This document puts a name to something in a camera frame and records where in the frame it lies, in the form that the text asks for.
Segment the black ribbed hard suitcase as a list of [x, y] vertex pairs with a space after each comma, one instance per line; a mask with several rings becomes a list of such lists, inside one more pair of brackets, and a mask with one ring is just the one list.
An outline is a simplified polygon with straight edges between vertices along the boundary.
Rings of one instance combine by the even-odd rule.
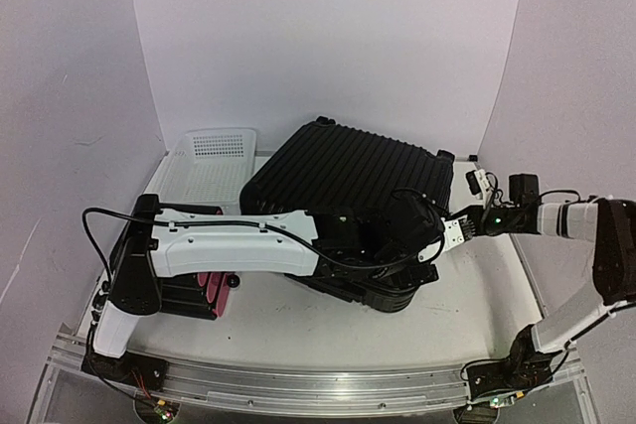
[[[312, 212], [321, 208], [378, 208], [392, 191], [416, 190], [447, 210], [452, 153], [436, 153], [319, 117], [301, 126], [242, 187], [244, 215]], [[376, 311], [404, 310], [422, 285], [321, 285], [312, 274], [298, 283]]]

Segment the white perforated plastic basket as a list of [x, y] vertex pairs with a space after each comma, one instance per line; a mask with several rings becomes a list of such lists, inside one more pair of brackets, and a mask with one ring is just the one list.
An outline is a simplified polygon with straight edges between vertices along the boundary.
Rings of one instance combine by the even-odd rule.
[[241, 189], [253, 174], [255, 148], [251, 129], [187, 132], [161, 160], [145, 192], [163, 203], [217, 206], [238, 215]]

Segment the black pink small suitcase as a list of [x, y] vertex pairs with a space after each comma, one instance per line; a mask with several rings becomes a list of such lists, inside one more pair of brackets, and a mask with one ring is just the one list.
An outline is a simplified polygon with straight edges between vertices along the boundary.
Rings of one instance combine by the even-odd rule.
[[131, 315], [150, 316], [158, 312], [190, 318], [215, 320], [225, 309], [230, 289], [239, 284], [231, 272], [185, 273], [160, 278], [151, 263], [159, 241], [150, 223], [159, 212], [202, 212], [221, 215], [218, 206], [162, 204], [156, 195], [140, 196], [110, 252], [113, 281], [109, 301]]

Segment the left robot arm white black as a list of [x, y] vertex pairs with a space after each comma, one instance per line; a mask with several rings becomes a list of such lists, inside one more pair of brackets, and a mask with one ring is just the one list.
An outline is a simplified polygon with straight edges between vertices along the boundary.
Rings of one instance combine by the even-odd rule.
[[95, 213], [125, 222], [103, 260], [109, 289], [92, 338], [93, 361], [113, 381], [133, 372], [127, 345], [139, 320], [160, 311], [162, 279], [217, 272], [383, 279], [425, 270], [448, 241], [435, 206], [418, 196], [398, 199], [388, 213], [327, 208], [223, 215], [142, 195], [132, 215]]

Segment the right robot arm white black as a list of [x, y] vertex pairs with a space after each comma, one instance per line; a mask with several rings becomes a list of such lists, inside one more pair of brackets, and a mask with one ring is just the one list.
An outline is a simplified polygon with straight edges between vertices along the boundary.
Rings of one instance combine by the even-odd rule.
[[585, 282], [559, 308], [531, 326], [533, 349], [563, 351], [591, 327], [635, 303], [635, 203], [595, 198], [565, 203], [486, 209], [469, 206], [455, 215], [470, 238], [528, 234], [581, 241]]

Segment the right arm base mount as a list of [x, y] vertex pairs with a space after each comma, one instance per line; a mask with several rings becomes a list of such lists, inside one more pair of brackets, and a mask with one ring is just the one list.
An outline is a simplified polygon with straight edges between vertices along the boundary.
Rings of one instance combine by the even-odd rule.
[[553, 361], [562, 355], [556, 367], [559, 369], [566, 360], [568, 350], [539, 351], [533, 342], [532, 329], [533, 325], [527, 325], [517, 333], [507, 356], [476, 359], [463, 365], [460, 377], [468, 385], [471, 403], [518, 392], [527, 393], [553, 380], [556, 373]]

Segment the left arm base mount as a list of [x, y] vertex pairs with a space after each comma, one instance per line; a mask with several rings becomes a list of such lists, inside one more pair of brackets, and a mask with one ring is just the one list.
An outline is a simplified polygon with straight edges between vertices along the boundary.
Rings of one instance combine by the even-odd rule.
[[167, 375], [168, 361], [130, 352], [120, 358], [113, 358], [90, 350], [84, 354], [80, 369], [115, 383], [130, 386], [142, 384], [148, 391], [159, 391]]

